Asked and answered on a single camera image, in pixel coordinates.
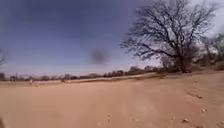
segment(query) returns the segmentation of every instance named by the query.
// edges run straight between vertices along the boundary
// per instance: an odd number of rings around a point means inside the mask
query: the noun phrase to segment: dirt ground
[[[224,128],[224,72],[4,85],[0,116],[0,128]]]

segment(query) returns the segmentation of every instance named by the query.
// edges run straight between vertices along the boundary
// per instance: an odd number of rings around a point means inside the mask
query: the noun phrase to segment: shrub
[[[224,61],[216,64],[215,69],[218,71],[224,70]]]

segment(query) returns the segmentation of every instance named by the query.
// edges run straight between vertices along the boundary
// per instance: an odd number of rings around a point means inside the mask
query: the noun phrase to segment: sky
[[[134,10],[143,1],[0,0],[0,46],[7,51],[7,61],[0,70],[8,74],[81,75],[157,65],[155,60],[133,58],[119,47],[135,18]],[[221,8],[211,33],[222,31],[223,21]],[[109,54],[105,63],[91,61],[96,49]]]

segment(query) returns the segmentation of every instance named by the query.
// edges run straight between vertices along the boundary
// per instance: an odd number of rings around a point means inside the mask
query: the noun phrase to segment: treeline
[[[159,68],[146,66],[145,68],[139,68],[137,66],[132,66],[128,71],[117,70],[112,71],[104,74],[98,73],[90,73],[88,75],[76,76],[72,74],[65,74],[60,76],[41,76],[41,77],[33,77],[33,76],[26,76],[23,77],[22,75],[12,75],[6,78],[4,73],[0,73],[0,81],[52,81],[52,80],[78,80],[78,79],[94,79],[94,78],[111,78],[111,77],[120,77],[120,76],[129,76],[129,75],[138,75],[144,74],[149,72],[156,72],[159,71]]]

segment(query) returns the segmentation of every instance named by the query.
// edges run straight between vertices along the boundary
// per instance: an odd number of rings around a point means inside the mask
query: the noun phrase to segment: bare tree
[[[186,63],[192,61],[199,37],[211,28],[215,10],[206,3],[192,6],[190,0],[154,0],[136,11],[138,19],[121,47],[141,59],[173,58],[186,73]]]

